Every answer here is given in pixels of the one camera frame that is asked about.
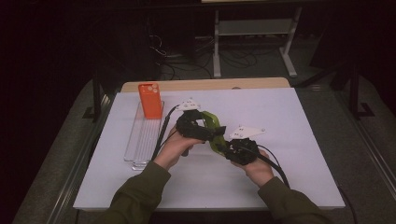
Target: black cable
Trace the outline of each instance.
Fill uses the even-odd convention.
[[[282,170],[282,168],[281,168],[280,166],[276,165],[273,161],[271,161],[270,159],[264,157],[264,156],[263,156],[262,154],[260,154],[260,153],[257,154],[257,157],[258,157],[260,160],[265,161],[265,162],[267,162],[268,164],[270,164],[270,165],[280,174],[280,177],[282,177],[283,183],[286,185],[286,187],[290,188],[289,181],[288,181],[288,179],[286,178],[286,175],[285,175],[285,173],[283,172],[283,170]]]
[[[161,144],[160,147],[163,147],[163,145],[169,140],[169,138],[172,137],[172,135],[174,135],[177,131],[174,131],[173,133],[169,134],[169,136],[165,139],[165,141],[163,141],[163,143]]]
[[[252,54],[253,54],[253,55],[266,55],[266,54],[270,54],[270,53],[272,53],[272,52],[278,50],[278,49],[279,49],[280,47],[282,47],[282,46],[284,46],[284,45],[280,45],[280,46],[274,47],[273,49],[269,49],[268,51],[265,51],[265,52],[263,52],[263,53],[252,53]]]
[[[76,212],[75,224],[78,224],[78,218],[79,218],[79,209]]]
[[[228,50],[230,54],[235,58],[235,59],[245,59],[250,66],[257,64],[257,57],[253,54],[255,49],[251,50],[250,52],[244,52],[243,50]],[[254,62],[251,63],[248,60],[248,57],[252,57],[254,59]]]
[[[261,145],[257,145],[257,146],[258,147],[262,147],[265,150],[267,150],[274,157],[274,159],[276,160],[277,165],[280,167],[279,161],[277,160],[276,156],[274,155],[274,153],[272,153],[272,151],[270,149],[268,149],[267,147],[261,146]]]
[[[213,53],[213,49],[210,49],[210,50],[207,50],[207,51],[204,51],[204,52],[202,52],[202,53],[199,53],[199,54],[197,54],[196,55],[196,57],[194,57],[194,60],[192,60],[191,58],[186,58],[184,55],[180,55],[180,56],[177,56],[177,57],[168,57],[168,58],[166,58],[166,60],[170,63],[170,62],[172,62],[172,63],[194,63],[195,61],[197,61],[197,59],[200,59],[200,58],[202,58],[204,55],[206,55],[206,54],[208,54],[208,53]]]
[[[346,200],[347,205],[350,207],[350,211],[352,212],[353,216],[353,223],[358,224],[358,217],[356,216],[355,208],[352,206],[349,198],[347,197],[346,193],[341,189],[341,186],[337,186],[338,190],[340,190],[341,195],[343,195],[344,199]]]
[[[180,76],[174,74],[174,73],[165,73],[165,72],[161,72],[161,75],[163,75],[163,80],[175,80],[175,77],[177,78],[177,80],[181,80]]]
[[[248,152],[250,152],[250,153],[254,153],[254,152],[252,152],[249,148],[246,148],[246,147],[238,147],[238,149],[239,149],[239,148],[240,148],[240,149],[244,149],[244,150],[246,150],[246,151],[248,151]],[[289,184],[288,179],[286,178],[285,172],[283,172],[283,170],[282,170],[282,168],[281,168],[280,166],[276,165],[276,164],[275,164],[273,161],[271,161],[270,159],[264,157],[260,152],[254,153],[254,155],[256,155],[257,158],[259,158],[260,160],[265,161],[265,162],[267,162],[270,166],[272,166],[272,167],[280,174],[280,177],[282,178],[283,183],[286,185],[286,187],[290,188],[290,184]]]
[[[201,58],[202,56],[206,55],[207,53],[208,53],[208,52],[205,52],[205,53],[201,54],[201,55],[199,56],[199,58]],[[209,75],[209,78],[212,79],[212,74],[211,74],[210,71],[206,68],[207,65],[209,64],[211,58],[212,58],[211,56],[208,57],[204,65],[200,65],[200,64],[192,63],[192,62],[174,62],[174,63],[173,63],[173,62],[167,62],[167,63],[163,63],[163,64],[165,64],[165,65],[167,65],[167,66],[169,66],[169,67],[172,67],[172,68],[176,68],[176,69],[178,69],[178,70],[182,70],[182,71],[197,71],[197,70],[203,69],[203,70],[205,70],[205,71],[207,72],[207,74]],[[179,66],[174,66],[174,64],[192,65],[192,66],[196,66],[197,68],[190,68],[190,69],[187,69],[187,68],[182,68],[182,67],[179,67]]]
[[[155,146],[154,152],[152,153],[151,160],[154,161],[154,159],[157,157],[158,153],[160,152],[162,141],[163,141],[163,135],[165,134],[166,128],[169,123],[169,119],[171,118],[172,112],[178,107],[178,105],[175,105],[166,115],[165,120],[163,121],[163,128],[161,129],[160,136],[158,137],[157,140],[157,145]]]
[[[168,64],[180,64],[180,65],[183,65],[183,64],[184,64],[184,65],[195,65],[195,66],[199,66],[199,67],[206,67],[206,66],[209,64],[210,60],[212,59],[212,54],[211,54],[212,51],[213,51],[213,50],[204,52],[204,53],[202,53],[201,55],[198,55],[198,56],[196,57],[195,61],[196,61],[197,59],[202,58],[204,55],[209,54],[209,57],[207,57],[206,62],[204,63],[204,65],[200,65],[200,64],[198,64],[198,63],[195,63],[195,62],[193,62],[192,60],[188,60],[188,61],[184,61],[184,62],[171,62],[172,60],[168,60],[167,63],[168,63]],[[180,67],[177,67],[177,68],[178,68],[178,69],[181,69],[181,70],[185,70],[185,71],[195,71],[195,70],[199,70],[199,69],[200,69],[200,68],[187,69],[187,68],[180,68]]]
[[[225,54],[220,53],[220,52],[219,52],[219,56],[225,63],[227,63],[231,67],[234,67],[234,68],[249,68],[250,67],[249,62],[247,62],[247,63],[238,62],[236,60],[233,60],[233,59],[227,57]]]
[[[172,65],[170,65],[170,64],[168,64],[168,63],[162,63],[163,65],[165,65],[165,66],[168,66],[170,69],[172,69],[172,73],[171,73],[171,78],[170,78],[170,80],[172,80],[175,76],[177,76],[176,75],[176,71],[175,71],[175,68],[174,67],[172,67]]]

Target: green object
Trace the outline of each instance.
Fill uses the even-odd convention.
[[[201,112],[201,114],[202,118],[204,119],[204,125],[207,129],[215,131],[217,128],[220,127],[219,119],[216,115],[211,114],[207,111],[203,111]],[[213,151],[219,153],[221,156],[224,156],[224,153],[222,153],[219,149],[219,147],[227,147],[223,135],[216,135],[212,141],[209,141],[209,144]]]

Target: person's left hand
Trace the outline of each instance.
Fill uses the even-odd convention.
[[[168,139],[163,145],[163,149],[154,159],[154,162],[165,170],[169,170],[178,162],[178,159],[185,150],[192,149],[192,147],[198,143],[203,143],[203,141],[195,138],[183,137],[174,127],[169,132]]]

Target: metal stand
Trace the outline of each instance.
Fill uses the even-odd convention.
[[[219,37],[221,35],[277,35],[287,34],[285,46],[279,49],[282,60],[290,77],[297,77],[293,63],[289,57],[291,42],[297,29],[302,8],[298,7],[291,19],[255,20],[255,21],[220,21],[219,11],[215,15],[215,52],[213,53],[214,78],[221,77],[219,61]]]
[[[361,103],[364,111],[359,111],[359,73],[356,71],[356,64],[352,64],[352,71],[350,71],[350,90],[349,90],[349,109],[355,119],[360,120],[361,117],[374,116],[370,106],[366,103]]]
[[[93,119],[92,122],[95,123],[99,119],[102,113],[101,88],[96,73],[92,76],[92,89],[93,89],[93,112],[92,112],[92,107],[90,106],[85,110],[85,113],[82,117],[84,119]]]

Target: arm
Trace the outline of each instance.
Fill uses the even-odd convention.
[[[93,223],[149,223],[151,214],[161,201],[163,188],[171,176],[168,170],[177,163],[186,149],[201,142],[185,138],[173,129],[155,160],[150,161],[140,175],[131,177],[122,185],[114,195],[110,207]]]
[[[287,188],[279,178],[274,177],[272,168],[262,160],[240,167],[259,189],[259,196],[267,204],[274,219],[283,224],[295,223],[332,223],[325,214],[299,191]]]

